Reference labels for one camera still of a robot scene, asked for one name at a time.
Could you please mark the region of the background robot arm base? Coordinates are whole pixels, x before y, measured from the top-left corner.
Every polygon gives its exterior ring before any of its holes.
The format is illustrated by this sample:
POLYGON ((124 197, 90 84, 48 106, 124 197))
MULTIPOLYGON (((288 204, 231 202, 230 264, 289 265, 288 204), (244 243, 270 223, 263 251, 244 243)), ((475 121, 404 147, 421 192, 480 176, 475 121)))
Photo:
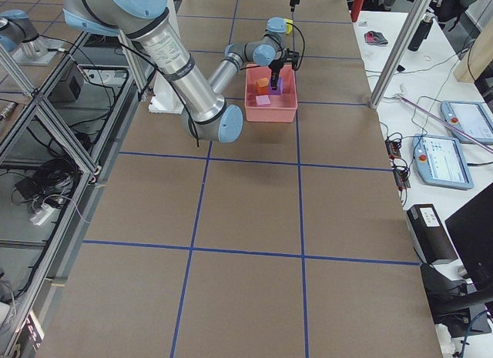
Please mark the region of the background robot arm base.
POLYGON ((20 65, 47 66, 57 52, 50 51, 49 43, 20 9, 1 13, 1 45, 20 65))

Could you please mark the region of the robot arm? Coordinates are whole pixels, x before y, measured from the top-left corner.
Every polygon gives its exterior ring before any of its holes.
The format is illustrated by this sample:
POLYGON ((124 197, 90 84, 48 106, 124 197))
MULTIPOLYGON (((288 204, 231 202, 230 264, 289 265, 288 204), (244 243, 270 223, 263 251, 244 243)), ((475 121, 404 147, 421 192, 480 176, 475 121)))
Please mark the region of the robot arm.
POLYGON ((138 42, 184 105, 183 126, 196 140, 237 140, 243 113, 227 103, 223 90, 243 65, 268 66, 287 51, 287 23, 270 18, 262 39, 228 45, 223 61, 206 79, 169 22, 168 0, 64 0, 63 12, 66 23, 80 31, 123 33, 138 42))

